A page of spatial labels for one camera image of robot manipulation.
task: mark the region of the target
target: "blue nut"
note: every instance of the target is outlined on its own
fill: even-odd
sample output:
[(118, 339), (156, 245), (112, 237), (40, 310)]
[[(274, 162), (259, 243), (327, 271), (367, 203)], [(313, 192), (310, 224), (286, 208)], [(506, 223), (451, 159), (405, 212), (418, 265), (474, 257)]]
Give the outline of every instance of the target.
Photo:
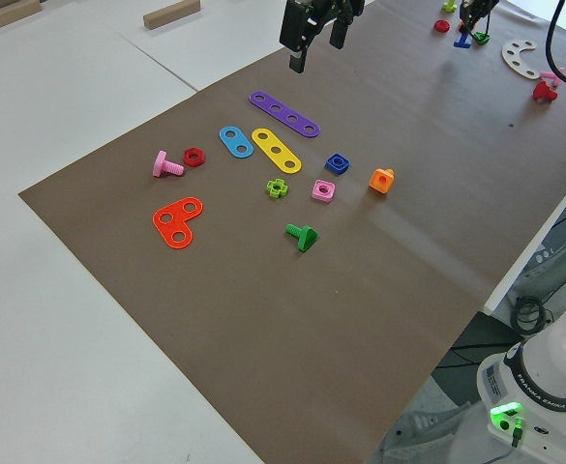
[(336, 175), (341, 175), (349, 168), (349, 159), (343, 155), (335, 153), (327, 161), (325, 161), (326, 169), (331, 170)]

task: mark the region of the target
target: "purple bar with holes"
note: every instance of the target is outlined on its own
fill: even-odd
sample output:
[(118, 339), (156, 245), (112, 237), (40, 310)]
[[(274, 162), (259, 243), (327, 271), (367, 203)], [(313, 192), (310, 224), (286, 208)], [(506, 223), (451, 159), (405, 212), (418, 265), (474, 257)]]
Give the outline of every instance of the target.
[(319, 125), (265, 92), (253, 92), (249, 100), (257, 108), (261, 108), (270, 116), (274, 116), (283, 124), (305, 137), (317, 137), (320, 133)]

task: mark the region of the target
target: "wooden block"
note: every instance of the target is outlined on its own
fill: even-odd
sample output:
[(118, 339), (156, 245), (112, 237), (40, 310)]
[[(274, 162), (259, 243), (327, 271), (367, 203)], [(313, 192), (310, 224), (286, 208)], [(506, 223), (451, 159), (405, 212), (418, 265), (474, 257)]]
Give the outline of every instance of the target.
[(33, 13), (40, 12), (40, 0), (20, 0), (19, 2), (0, 8), (0, 27), (23, 19)]
[(182, 0), (166, 8), (157, 10), (143, 17), (147, 29), (156, 29), (169, 22), (191, 15), (201, 10), (200, 0)]

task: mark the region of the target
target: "white curved piece with holes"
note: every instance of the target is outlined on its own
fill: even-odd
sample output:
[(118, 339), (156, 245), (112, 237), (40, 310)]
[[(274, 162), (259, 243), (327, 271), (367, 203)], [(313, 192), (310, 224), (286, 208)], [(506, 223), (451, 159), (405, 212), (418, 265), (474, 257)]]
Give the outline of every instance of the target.
[(522, 51), (534, 49), (536, 49), (536, 43), (534, 41), (508, 41), (502, 46), (502, 58), (504, 58), (508, 66), (523, 77), (538, 79), (541, 74), (530, 68), (529, 65), (521, 59)]

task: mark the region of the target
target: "green bolt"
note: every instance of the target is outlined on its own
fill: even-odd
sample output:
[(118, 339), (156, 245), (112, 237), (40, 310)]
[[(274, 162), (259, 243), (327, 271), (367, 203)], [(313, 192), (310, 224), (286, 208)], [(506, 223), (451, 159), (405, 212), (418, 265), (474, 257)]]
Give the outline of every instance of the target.
[(489, 34), (485, 34), (484, 32), (475, 32), (472, 34), (472, 38), (478, 45), (486, 45), (491, 36)]
[(312, 247), (317, 237), (319, 237), (317, 231), (308, 225), (300, 228), (297, 225), (287, 224), (285, 231), (298, 239), (298, 249), (302, 252)]
[(448, 0), (441, 6), (441, 9), (446, 13), (452, 13), (457, 9), (457, 0)]

